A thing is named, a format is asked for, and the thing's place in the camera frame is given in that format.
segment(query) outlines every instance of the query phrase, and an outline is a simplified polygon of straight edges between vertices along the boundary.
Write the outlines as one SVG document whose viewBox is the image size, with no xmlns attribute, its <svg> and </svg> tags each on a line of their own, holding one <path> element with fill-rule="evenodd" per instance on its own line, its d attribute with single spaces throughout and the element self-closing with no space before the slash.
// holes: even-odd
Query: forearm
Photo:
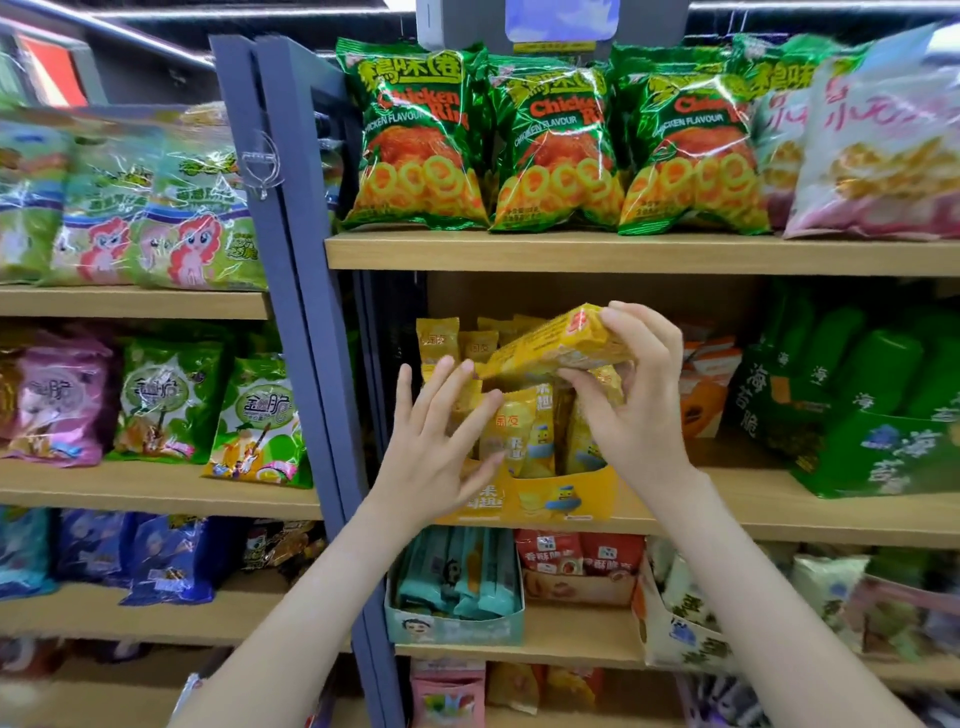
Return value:
<svg viewBox="0 0 960 728">
<path fill-rule="evenodd" d="M 706 475 L 693 471 L 657 490 L 647 505 L 690 565 L 778 728 L 920 725 L 783 578 Z"/>
<path fill-rule="evenodd" d="M 190 698 L 174 728 L 300 728 L 376 583 L 411 534 L 369 498 L 330 547 Z"/>
</svg>

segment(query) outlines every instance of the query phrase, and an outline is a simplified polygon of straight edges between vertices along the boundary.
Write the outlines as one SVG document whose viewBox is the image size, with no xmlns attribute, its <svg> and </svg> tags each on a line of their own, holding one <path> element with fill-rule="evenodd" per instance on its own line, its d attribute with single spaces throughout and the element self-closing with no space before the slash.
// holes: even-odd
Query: pink pony character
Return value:
<svg viewBox="0 0 960 728">
<path fill-rule="evenodd" d="M 117 261 L 130 245 L 130 226 L 126 220 L 112 217 L 90 228 L 90 250 L 80 256 L 82 278 L 98 285 L 120 282 Z"/>
<path fill-rule="evenodd" d="M 204 266 L 220 248 L 220 221 L 207 213 L 180 225 L 167 275 L 178 288 L 206 288 Z"/>
</svg>

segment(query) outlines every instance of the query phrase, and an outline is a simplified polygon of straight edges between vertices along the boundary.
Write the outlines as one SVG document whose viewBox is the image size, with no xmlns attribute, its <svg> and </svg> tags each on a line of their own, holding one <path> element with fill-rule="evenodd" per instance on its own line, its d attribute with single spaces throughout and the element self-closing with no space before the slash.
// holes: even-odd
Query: left hand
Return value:
<svg viewBox="0 0 960 728">
<path fill-rule="evenodd" d="M 406 528 L 411 538 L 489 485 L 503 462 L 505 453 L 499 452 L 484 460 L 466 480 L 460 479 L 464 460 L 503 402 L 499 390 L 488 392 L 447 437 L 453 405 L 472 376 L 472 361 L 455 366 L 453 358 L 445 356 L 412 402 L 410 367 L 400 367 L 394 434 L 367 501 L 377 507 L 382 518 Z"/>
</svg>

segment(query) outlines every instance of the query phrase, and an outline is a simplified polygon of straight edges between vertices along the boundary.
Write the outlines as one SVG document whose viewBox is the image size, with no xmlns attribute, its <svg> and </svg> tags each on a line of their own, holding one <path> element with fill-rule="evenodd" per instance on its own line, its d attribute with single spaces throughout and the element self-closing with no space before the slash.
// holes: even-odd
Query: yellow display box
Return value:
<svg viewBox="0 0 960 728">
<path fill-rule="evenodd" d="M 480 465 L 468 460 L 464 475 Z M 611 466 L 593 473 L 515 478 L 506 466 L 463 508 L 439 519 L 445 525 L 537 528 L 575 521 L 608 521 L 613 516 L 619 476 Z"/>
</svg>

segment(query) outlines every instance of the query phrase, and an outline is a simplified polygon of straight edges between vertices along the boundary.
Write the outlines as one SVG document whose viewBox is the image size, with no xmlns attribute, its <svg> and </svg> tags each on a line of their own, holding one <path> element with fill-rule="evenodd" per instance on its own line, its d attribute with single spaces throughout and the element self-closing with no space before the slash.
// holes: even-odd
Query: purple snack bag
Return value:
<svg viewBox="0 0 960 728">
<path fill-rule="evenodd" d="M 61 468 L 100 462 L 97 419 L 110 350 L 93 339 L 27 349 L 17 362 L 16 423 L 6 457 Z"/>
</svg>

